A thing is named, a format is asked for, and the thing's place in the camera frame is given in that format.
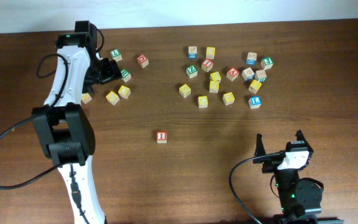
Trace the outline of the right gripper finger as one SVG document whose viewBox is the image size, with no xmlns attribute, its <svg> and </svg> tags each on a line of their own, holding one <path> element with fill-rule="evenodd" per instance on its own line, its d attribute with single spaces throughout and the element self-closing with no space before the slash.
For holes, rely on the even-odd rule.
<svg viewBox="0 0 358 224">
<path fill-rule="evenodd" d="M 301 130 L 298 130 L 296 132 L 295 136 L 296 136 L 296 141 L 298 143 L 306 143 L 306 139 L 305 139 L 303 132 Z"/>
<path fill-rule="evenodd" d="M 263 161 L 260 157 L 265 156 L 265 155 L 266 155 L 266 151 L 264 149 L 264 144 L 262 142 L 262 135 L 260 133 L 258 133 L 257 137 L 256 137 L 256 147 L 255 147 L 255 152 L 254 152 L 255 159 L 253 160 L 253 163 L 254 164 L 263 163 Z"/>
</svg>

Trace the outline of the yellow C block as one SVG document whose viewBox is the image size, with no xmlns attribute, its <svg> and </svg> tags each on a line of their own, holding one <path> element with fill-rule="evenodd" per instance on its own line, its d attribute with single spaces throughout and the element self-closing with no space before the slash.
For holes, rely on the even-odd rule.
<svg viewBox="0 0 358 224">
<path fill-rule="evenodd" d="M 198 108 L 207 108 L 208 107 L 208 97 L 207 96 L 199 96 L 198 97 Z"/>
</svg>

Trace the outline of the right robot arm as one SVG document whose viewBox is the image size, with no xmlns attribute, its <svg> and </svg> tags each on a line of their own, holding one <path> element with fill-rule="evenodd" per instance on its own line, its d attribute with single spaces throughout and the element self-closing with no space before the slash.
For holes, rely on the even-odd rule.
<svg viewBox="0 0 358 224">
<path fill-rule="evenodd" d="M 262 164 L 264 174 L 273 174 L 276 182 L 282 214 L 273 217 L 274 223 L 344 223 L 338 218 L 317 218 L 322 212 L 324 185 L 322 182 L 304 177 L 299 171 L 309 164 L 314 150 L 302 131 L 295 134 L 296 140 L 289 141 L 283 151 L 267 154 L 262 135 L 257 134 L 254 156 L 256 164 Z"/>
</svg>

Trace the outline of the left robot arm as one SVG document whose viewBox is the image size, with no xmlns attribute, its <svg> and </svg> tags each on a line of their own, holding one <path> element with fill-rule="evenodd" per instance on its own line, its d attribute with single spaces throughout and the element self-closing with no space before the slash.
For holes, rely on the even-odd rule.
<svg viewBox="0 0 358 224">
<path fill-rule="evenodd" d="M 61 174 L 75 223 L 106 223 L 93 179 L 96 148 L 94 131 L 81 107 L 81 97 L 93 85 L 122 77 L 115 60 L 101 58 L 98 29 L 90 21 L 77 21 L 71 34 L 55 42 L 57 69 L 44 105 L 34 108 L 34 128 L 45 157 Z"/>
</svg>

